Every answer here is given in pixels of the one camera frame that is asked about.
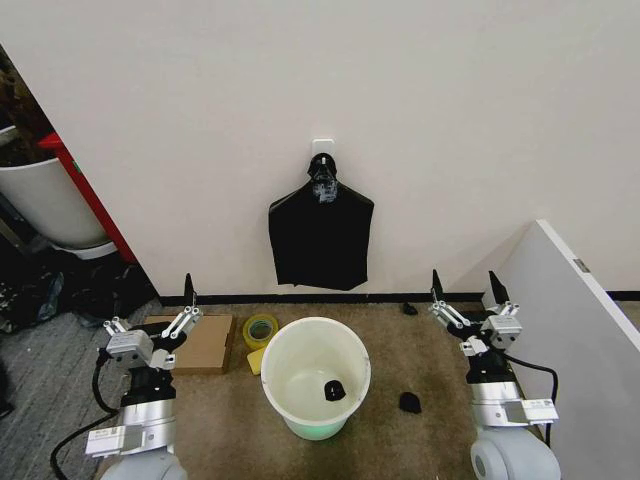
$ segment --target black baseboard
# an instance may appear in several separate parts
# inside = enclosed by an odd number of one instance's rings
[[[640,292],[633,290],[616,290],[607,292],[613,300],[621,302],[640,302]]]
[[[447,302],[479,302],[482,292],[445,293]],[[430,293],[310,293],[287,295],[198,295],[198,305],[246,303],[404,303],[430,302]],[[184,297],[160,297],[165,307],[184,305]]]

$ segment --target yellow tape roll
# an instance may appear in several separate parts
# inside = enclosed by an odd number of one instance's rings
[[[258,313],[249,317],[242,327],[244,342],[251,350],[259,350],[267,346],[278,332],[278,321],[273,315]]]

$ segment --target black cable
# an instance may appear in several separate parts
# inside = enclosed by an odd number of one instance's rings
[[[53,451],[51,452],[51,456],[49,457],[49,464],[51,465],[51,468],[53,469],[53,472],[55,473],[56,477],[59,478],[60,480],[68,480],[68,478],[65,476],[64,473],[62,473],[62,470],[58,465],[58,453],[60,452],[62,447],[64,447],[67,443],[69,443],[74,438],[82,435],[83,433],[100,425],[101,423],[106,422],[107,420],[111,420],[113,417],[115,417],[118,414],[118,409],[111,408],[109,405],[107,405],[104,399],[102,398],[102,395],[100,394],[100,386],[98,383],[98,380],[100,378],[100,369],[107,362],[107,360],[111,358],[111,356],[104,349],[100,349],[99,352],[100,353],[98,355],[98,359],[96,360],[96,367],[93,370],[93,379],[91,381],[91,389],[93,390],[93,396],[96,399],[96,402],[98,403],[98,405],[102,410],[107,412],[107,415],[105,415],[102,418],[99,418],[98,420],[96,420],[93,423],[90,423],[89,425],[86,425],[76,430],[71,435],[67,436],[64,440],[62,440],[60,443],[58,443],[58,445],[56,445],[56,447],[53,449]]]
[[[518,365],[522,365],[523,367],[532,368],[534,370],[540,370],[542,372],[550,373],[553,377],[553,388],[551,389],[551,400],[553,400],[553,404],[556,403],[556,398],[558,397],[558,373],[549,367],[543,367],[541,365],[536,365],[534,363],[525,362],[524,360],[520,360],[512,357],[508,353],[505,353],[502,350],[497,350],[497,352],[504,357],[505,360],[509,360],[510,362],[517,363]],[[551,423],[547,423],[545,428],[545,439],[544,443],[547,444],[547,447],[551,448]]]

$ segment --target cardboard box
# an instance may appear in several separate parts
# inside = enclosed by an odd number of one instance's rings
[[[144,323],[171,322],[174,315],[153,315]],[[229,364],[236,321],[231,315],[204,315],[175,350],[174,374],[224,373]]]

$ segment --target white bucket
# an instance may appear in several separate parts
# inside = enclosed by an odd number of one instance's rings
[[[364,400],[371,380],[369,355],[358,336],[330,318],[290,323],[269,342],[262,357],[262,387],[289,428],[307,440],[338,433]],[[328,382],[346,394],[329,401]]]

